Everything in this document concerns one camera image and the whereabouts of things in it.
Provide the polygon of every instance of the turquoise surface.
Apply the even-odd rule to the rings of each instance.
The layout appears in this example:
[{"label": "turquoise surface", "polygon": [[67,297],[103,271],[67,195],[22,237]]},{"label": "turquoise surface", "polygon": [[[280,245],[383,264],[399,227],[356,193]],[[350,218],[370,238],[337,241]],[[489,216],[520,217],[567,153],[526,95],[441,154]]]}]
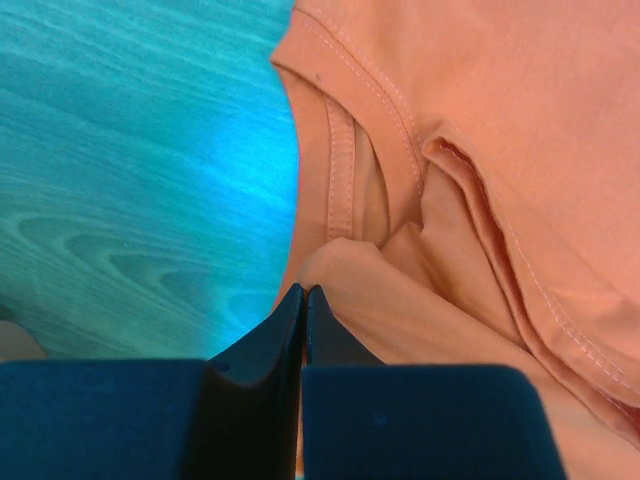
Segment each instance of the turquoise surface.
[{"label": "turquoise surface", "polygon": [[0,304],[51,356],[208,356],[268,313],[291,3],[0,2]]}]

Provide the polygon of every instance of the orange t-shirt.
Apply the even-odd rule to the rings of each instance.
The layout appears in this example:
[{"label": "orange t-shirt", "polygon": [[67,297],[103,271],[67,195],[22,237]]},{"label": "orange t-shirt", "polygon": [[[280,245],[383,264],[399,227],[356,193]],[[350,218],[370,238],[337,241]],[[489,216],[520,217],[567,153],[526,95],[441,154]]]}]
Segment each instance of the orange t-shirt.
[{"label": "orange t-shirt", "polygon": [[640,475],[640,4],[298,0],[282,290],[388,363],[503,363],[571,478]]}]

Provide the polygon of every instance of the wood grain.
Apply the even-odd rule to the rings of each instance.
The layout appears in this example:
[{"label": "wood grain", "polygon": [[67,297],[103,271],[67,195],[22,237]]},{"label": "wood grain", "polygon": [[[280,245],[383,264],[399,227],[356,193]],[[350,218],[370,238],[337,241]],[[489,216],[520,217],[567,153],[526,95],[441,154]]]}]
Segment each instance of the wood grain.
[{"label": "wood grain", "polygon": [[291,0],[0,0],[0,304],[51,357],[210,356],[270,309]]}]

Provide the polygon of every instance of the stitching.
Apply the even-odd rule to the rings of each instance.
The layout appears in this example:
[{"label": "stitching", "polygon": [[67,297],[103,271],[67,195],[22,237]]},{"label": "stitching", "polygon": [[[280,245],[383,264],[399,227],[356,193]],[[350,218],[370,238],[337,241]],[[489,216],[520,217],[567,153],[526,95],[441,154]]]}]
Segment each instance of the stitching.
[{"label": "stitching", "polygon": [[420,144],[421,139],[420,139],[420,136],[418,135],[418,129],[416,128],[416,124],[413,121],[413,115],[411,115],[411,110],[409,109],[407,102],[405,101],[404,97],[402,96],[398,88],[393,84],[391,80],[389,80],[389,77],[387,77],[378,68],[376,68],[375,65],[371,63],[371,61],[367,58],[367,56],[364,53],[362,53],[362,51],[360,51],[358,47],[354,45],[351,39],[331,20],[331,18],[329,18],[322,10],[320,10],[320,8],[318,8],[318,6],[316,6],[315,3],[313,2],[311,2],[311,9],[314,12],[316,12],[320,17],[322,17],[322,19],[325,20],[329,24],[329,26],[331,26],[331,28],[333,28],[336,32],[338,32],[338,35],[340,35],[344,39],[345,43],[351,47],[351,50],[360,57],[360,59],[364,62],[364,64],[367,67],[369,67],[371,70],[377,73],[380,77],[382,77],[387,82],[387,84],[393,89],[396,96],[402,103],[402,106],[404,107],[407,118],[409,119],[411,133],[418,141],[418,144]]},{"label": "stitching", "polygon": [[[473,175],[477,178],[478,183],[480,185],[480,188],[485,196],[485,201],[487,202],[487,204],[489,204],[489,197],[487,195],[487,191],[485,190],[484,184],[483,182],[480,180],[480,177],[478,176],[478,173],[471,167],[471,165],[469,165],[466,161],[464,161],[463,159],[461,159],[457,152],[455,152],[453,149],[451,148],[447,148],[446,146],[444,146],[443,148],[445,148],[448,152],[450,152],[453,155],[453,158],[455,158],[458,162],[460,162],[462,165],[464,165],[465,167],[467,167],[472,173]],[[553,308],[553,305],[551,304],[551,300],[549,298],[549,296],[547,295],[546,291],[544,290],[544,288],[542,287],[542,285],[540,284],[540,282],[538,281],[538,277],[536,276],[535,272],[533,271],[533,267],[531,265],[531,263],[529,262],[527,256],[524,254],[524,252],[522,251],[522,247],[520,245],[520,242],[518,241],[518,237],[516,236],[515,232],[513,231],[513,228],[511,226],[511,223],[509,223],[509,220],[507,220],[506,218],[504,219],[505,224],[507,225],[507,228],[509,230],[509,233],[511,234],[511,236],[513,237],[513,240],[516,243],[516,247],[518,249],[518,252],[520,253],[520,256],[522,257],[522,259],[524,260],[529,273],[531,274],[531,277],[534,281],[534,283],[536,284],[538,290],[540,291],[540,293],[542,294],[542,296],[544,297],[545,301],[547,302],[547,305],[549,306],[549,309],[551,310],[551,314],[553,315],[553,318],[555,319],[556,323],[558,324],[558,326],[560,326],[560,328],[562,328],[562,330],[580,347],[580,349],[587,355],[587,357],[589,359],[591,359],[607,376],[609,376],[613,381],[615,381],[616,383],[619,383],[620,385],[622,385],[623,387],[631,390],[634,393],[638,393],[640,394],[640,391],[636,390],[634,387],[632,387],[631,385],[629,385],[628,383],[626,383],[624,380],[622,380],[621,378],[618,378],[617,376],[612,375],[609,370],[607,368],[605,368],[593,355],[592,353],[582,344],[582,342],[580,341],[580,339],[573,335],[568,329],[567,326],[564,324],[565,322],[562,322],[560,320],[560,318],[558,317],[558,314],[555,310],[555,308]],[[554,301],[556,304],[560,305],[560,303],[558,302],[558,300],[555,298],[555,296],[553,296],[553,294],[551,294],[551,296],[553,297]],[[577,333],[578,336],[580,336],[584,341],[586,341],[607,363],[609,363],[610,365],[612,365],[622,376],[625,375],[625,373],[617,366],[615,365],[611,360],[609,360],[607,358],[607,356],[602,353],[600,350],[598,350],[598,348],[576,327],[576,325],[572,322],[571,318],[569,317],[569,315],[567,315],[566,312],[564,312],[564,317],[567,320],[567,322],[571,325],[571,327],[573,328],[573,330]]]},{"label": "stitching", "polygon": [[611,405],[613,405],[614,407],[616,407],[620,413],[622,413],[625,417],[627,417],[629,419],[629,421],[631,423],[633,423],[634,425],[637,425],[636,420],[629,414],[629,412],[627,412],[624,408],[622,408],[620,405],[618,405],[616,402],[614,402],[613,400],[611,400],[607,395],[605,395],[604,392],[596,389],[596,392],[598,392],[600,395],[602,395],[604,397],[604,399],[609,402]]},{"label": "stitching", "polygon": [[387,109],[387,112],[389,112],[389,114],[391,115],[391,117],[393,118],[394,123],[396,124],[396,127],[398,128],[398,131],[400,132],[400,137],[402,138],[402,143],[404,144],[404,148],[407,152],[407,155],[409,156],[409,158],[412,160],[411,163],[411,169],[413,170],[413,175],[414,175],[414,179],[416,181],[416,194],[418,196],[418,200],[420,200],[421,198],[421,192],[420,192],[420,185],[421,185],[421,181],[420,181],[420,173],[418,172],[418,169],[416,167],[417,164],[417,159],[414,156],[414,153],[412,153],[412,148],[409,146],[409,143],[407,142],[407,135],[406,135],[406,130],[400,125],[400,123],[398,122],[397,116],[393,113],[393,110],[391,109],[391,107],[389,106],[389,103],[382,97],[382,95],[380,95],[380,92],[378,92],[378,90],[375,89],[375,87],[371,84],[371,82],[369,82],[369,80],[364,77],[360,72],[358,72],[353,65],[351,65],[351,63],[345,58],[344,55],[342,55],[325,37],[324,35],[319,32],[315,27],[313,27],[313,25],[311,25],[311,23],[305,18],[304,20],[304,26],[307,27],[309,30],[311,30],[314,34],[316,34],[318,36],[318,38],[320,38],[320,40],[322,40],[331,50],[333,50],[341,59],[342,61],[351,69],[351,71],[353,73],[355,73],[358,78],[360,78],[362,81],[364,81],[364,83],[371,89],[371,91],[373,93],[376,94],[376,96],[380,99],[380,101],[382,102],[382,104],[385,106],[385,108]]},{"label": "stitching", "polygon": [[336,136],[334,131],[333,110],[329,99],[325,96],[324,103],[327,106],[327,117],[329,119],[329,136],[331,137],[331,150],[329,157],[331,158],[330,172],[329,172],[329,225],[327,228],[327,240],[333,238],[333,187],[335,184],[336,173]]},{"label": "stitching", "polygon": [[347,184],[347,234],[349,238],[353,238],[353,176],[356,168],[355,158],[355,131],[353,127],[353,120],[349,118],[349,183]]}]

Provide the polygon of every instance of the dark blue object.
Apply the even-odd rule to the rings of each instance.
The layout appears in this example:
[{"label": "dark blue object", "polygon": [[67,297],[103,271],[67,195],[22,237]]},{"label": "dark blue object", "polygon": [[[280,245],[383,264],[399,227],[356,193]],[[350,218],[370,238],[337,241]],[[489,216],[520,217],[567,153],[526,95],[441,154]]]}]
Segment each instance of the dark blue object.
[{"label": "dark blue object", "polygon": [[375,366],[320,288],[308,304],[306,480],[566,478],[538,394],[522,373],[495,365]]},{"label": "dark blue object", "polygon": [[0,478],[293,478],[304,295],[211,360],[0,367]]}]

